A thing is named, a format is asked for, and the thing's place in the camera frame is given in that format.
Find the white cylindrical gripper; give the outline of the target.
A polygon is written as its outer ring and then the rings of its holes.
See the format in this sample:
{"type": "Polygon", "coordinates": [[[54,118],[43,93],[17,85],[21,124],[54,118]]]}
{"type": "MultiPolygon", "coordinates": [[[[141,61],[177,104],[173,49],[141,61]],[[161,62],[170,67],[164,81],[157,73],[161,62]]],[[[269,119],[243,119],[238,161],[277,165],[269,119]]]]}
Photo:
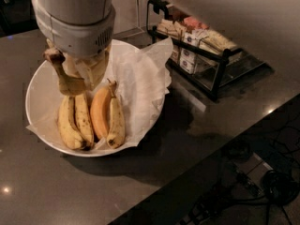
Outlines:
{"type": "Polygon", "coordinates": [[[47,38],[46,59],[60,63],[68,76],[84,78],[93,91],[109,63],[115,19],[112,0],[32,0],[32,4],[37,25],[47,38]],[[90,58],[73,61],[68,54],[90,58]]]}

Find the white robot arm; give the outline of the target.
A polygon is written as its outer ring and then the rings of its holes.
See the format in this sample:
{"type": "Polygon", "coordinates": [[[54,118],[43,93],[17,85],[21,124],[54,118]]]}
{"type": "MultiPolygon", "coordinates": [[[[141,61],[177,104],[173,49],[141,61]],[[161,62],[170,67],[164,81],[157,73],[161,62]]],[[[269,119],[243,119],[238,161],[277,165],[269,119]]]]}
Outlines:
{"type": "Polygon", "coordinates": [[[75,96],[101,82],[109,61],[115,9],[112,0],[32,0],[49,48],[44,57],[62,94],[75,96]]]}

